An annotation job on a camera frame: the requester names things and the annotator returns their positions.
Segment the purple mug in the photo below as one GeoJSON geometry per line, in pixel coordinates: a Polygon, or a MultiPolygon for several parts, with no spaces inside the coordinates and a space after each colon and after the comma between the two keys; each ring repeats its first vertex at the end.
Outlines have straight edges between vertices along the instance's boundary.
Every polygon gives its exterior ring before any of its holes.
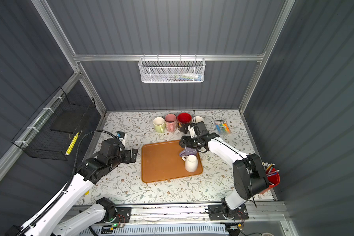
{"type": "Polygon", "coordinates": [[[184,158],[188,157],[189,155],[196,155],[196,154],[197,154],[196,149],[185,147],[184,150],[182,150],[179,155],[182,159],[184,159],[184,158]]]}

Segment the light blue mug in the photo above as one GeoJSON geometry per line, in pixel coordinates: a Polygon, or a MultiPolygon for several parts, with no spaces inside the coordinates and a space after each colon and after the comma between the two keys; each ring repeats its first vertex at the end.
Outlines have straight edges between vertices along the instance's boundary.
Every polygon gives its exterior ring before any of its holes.
{"type": "Polygon", "coordinates": [[[204,121],[204,119],[203,119],[202,117],[200,117],[200,116],[194,116],[194,117],[192,118],[192,122],[193,122],[194,124],[197,124],[197,123],[203,122],[203,121],[204,121]]]}

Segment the white mug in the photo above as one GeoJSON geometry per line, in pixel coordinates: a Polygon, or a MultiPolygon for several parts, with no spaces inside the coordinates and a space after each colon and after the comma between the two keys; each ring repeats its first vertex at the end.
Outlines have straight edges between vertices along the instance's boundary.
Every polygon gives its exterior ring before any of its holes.
{"type": "Polygon", "coordinates": [[[197,170],[198,168],[198,158],[196,155],[184,155],[182,156],[182,159],[184,161],[184,166],[185,169],[190,172],[193,173],[197,170]]]}

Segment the black mug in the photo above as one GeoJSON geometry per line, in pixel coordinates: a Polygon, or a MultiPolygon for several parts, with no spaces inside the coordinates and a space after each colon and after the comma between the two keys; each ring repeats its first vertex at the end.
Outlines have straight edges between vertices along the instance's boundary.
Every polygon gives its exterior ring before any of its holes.
{"type": "Polygon", "coordinates": [[[189,126],[192,122],[192,116],[189,113],[180,113],[177,116],[178,130],[184,134],[188,133],[189,126]]]}

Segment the pink mug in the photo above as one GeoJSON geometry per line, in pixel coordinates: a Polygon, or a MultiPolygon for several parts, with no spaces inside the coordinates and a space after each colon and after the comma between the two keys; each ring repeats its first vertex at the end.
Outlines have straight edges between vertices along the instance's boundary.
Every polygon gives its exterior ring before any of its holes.
{"type": "Polygon", "coordinates": [[[168,132],[175,132],[177,130],[177,116],[175,114],[167,114],[164,118],[165,127],[168,132]]]}

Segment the light green mug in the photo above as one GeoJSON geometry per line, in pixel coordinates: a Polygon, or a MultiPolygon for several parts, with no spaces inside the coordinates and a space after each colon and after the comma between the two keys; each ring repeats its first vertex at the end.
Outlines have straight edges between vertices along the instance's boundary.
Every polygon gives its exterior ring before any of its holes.
{"type": "Polygon", "coordinates": [[[165,120],[162,117],[157,117],[153,120],[153,126],[157,133],[164,133],[165,131],[165,120]]]}

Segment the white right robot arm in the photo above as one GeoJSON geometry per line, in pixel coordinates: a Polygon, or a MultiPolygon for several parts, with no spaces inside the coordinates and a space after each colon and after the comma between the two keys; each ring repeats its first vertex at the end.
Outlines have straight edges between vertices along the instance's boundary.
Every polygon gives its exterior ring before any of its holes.
{"type": "Polygon", "coordinates": [[[227,144],[218,134],[210,133],[203,122],[193,125],[194,135],[181,137],[182,148],[205,149],[222,158],[233,170],[234,190],[222,199],[226,211],[237,210],[248,200],[269,188],[261,158],[257,154],[246,154],[227,144]]]}

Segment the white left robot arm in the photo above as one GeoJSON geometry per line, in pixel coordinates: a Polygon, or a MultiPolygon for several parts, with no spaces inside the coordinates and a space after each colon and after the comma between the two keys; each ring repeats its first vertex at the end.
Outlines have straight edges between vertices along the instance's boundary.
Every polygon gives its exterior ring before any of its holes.
{"type": "Polygon", "coordinates": [[[12,226],[7,236],[67,236],[76,235],[91,225],[103,221],[111,224],[122,217],[116,205],[103,197],[89,209],[61,222],[77,200],[120,164],[135,163],[138,150],[126,150],[121,140],[107,139],[101,143],[96,157],[84,160],[73,171],[66,185],[32,218],[21,226],[12,226]]]}

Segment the highlighter marker pack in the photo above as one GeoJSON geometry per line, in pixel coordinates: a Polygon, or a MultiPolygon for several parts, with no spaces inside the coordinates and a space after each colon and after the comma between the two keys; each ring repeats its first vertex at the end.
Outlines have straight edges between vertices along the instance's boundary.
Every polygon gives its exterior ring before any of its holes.
{"type": "Polygon", "coordinates": [[[231,134],[230,127],[226,120],[215,120],[214,123],[219,135],[231,134]]]}

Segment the orange wooden tray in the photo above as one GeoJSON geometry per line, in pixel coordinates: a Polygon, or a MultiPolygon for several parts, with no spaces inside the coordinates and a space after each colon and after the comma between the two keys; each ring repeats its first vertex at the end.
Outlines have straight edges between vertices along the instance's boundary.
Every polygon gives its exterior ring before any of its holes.
{"type": "Polygon", "coordinates": [[[197,154],[198,167],[195,172],[185,169],[185,161],[180,157],[183,148],[178,140],[146,144],[141,149],[141,179],[144,183],[154,183],[200,175],[203,166],[197,154]]]}

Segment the yellow marker in basket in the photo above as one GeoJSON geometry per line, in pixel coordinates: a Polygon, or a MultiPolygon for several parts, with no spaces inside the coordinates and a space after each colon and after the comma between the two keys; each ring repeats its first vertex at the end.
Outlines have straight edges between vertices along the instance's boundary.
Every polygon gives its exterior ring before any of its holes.
{"type": "Polygon", "coordinates": [[[70,145],[68,146],[68,148],[67,148],[67,150],[65,152],[66,156],[69,156],[71,154],[71,152],[72,152],[72,150],[73,150],[78,138],[79,138],[79,132],[77,132],[76,135],[72,138],[72,141],[71,141],[70,145]]]}

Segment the markers in white basket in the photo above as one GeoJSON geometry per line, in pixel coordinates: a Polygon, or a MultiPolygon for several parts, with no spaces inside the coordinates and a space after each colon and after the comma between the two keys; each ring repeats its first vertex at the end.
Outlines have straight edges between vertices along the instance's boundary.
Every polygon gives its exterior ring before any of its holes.
{"type": "Polygon", "coordinates": [[[163,78],[163,80],[175,82],[202,82],[204,80],[204,76],[198,73],[184,73],[169,75],[163,78]]]}

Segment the red pencil cup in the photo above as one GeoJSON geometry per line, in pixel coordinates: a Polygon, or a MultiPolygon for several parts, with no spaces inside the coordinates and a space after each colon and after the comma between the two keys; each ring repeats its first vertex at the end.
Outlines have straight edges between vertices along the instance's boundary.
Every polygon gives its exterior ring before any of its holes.
{"type": "Polygon", "coordinates": [[[278,186],[280,183],[280,176],[279,176],[279,170],[275,169],[273,166],[268,167],[266,170],[266,177],[269,182],[269,187],[260,192],[260,194],[264,194],[268,192],[269,190],[273,189],[274,187],[278,186]]]}

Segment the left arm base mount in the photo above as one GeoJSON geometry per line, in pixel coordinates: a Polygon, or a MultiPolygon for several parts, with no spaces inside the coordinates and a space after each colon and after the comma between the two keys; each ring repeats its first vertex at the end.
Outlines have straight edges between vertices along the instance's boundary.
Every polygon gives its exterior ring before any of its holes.
{"type": "Polygon", "coordinates": [[[108,224],[129,223],[131,211],[131,207],[112,207],[106,211],[103,221],[108,224]]]}

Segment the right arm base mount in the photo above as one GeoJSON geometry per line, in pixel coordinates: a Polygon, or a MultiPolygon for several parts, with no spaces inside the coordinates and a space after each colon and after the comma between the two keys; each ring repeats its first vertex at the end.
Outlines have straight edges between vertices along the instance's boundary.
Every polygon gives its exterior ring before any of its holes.
{"type": "Polygon", "coordinates": [[[205,209],[205,213],[209,215],[209,219],[211,221],[244,221],[249,219],[248,211],[245,204],[242,204],[235,209],[230,209],[224,200],[221,202],[221,204],[208,205],[208,207],[205,209]]]}

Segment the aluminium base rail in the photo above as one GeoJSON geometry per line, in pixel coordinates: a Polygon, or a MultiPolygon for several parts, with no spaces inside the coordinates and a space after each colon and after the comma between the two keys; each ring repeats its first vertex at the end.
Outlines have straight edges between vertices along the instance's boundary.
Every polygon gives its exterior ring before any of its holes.
{"type": "MultiPolygon", "coordinates": [[[[233,223],[233,219],[210,220],[206,211],[209,205],[219,205],[219,202],[206,203],[172,203],[172,204],[117,204],[117,207],[131,208],[129,224],[179,224],[179,223],[233,223]]],[[[290,214],[284,202],[247,202],[248,214],[246,222],[285,221],[290,220],[290,214]]]]}

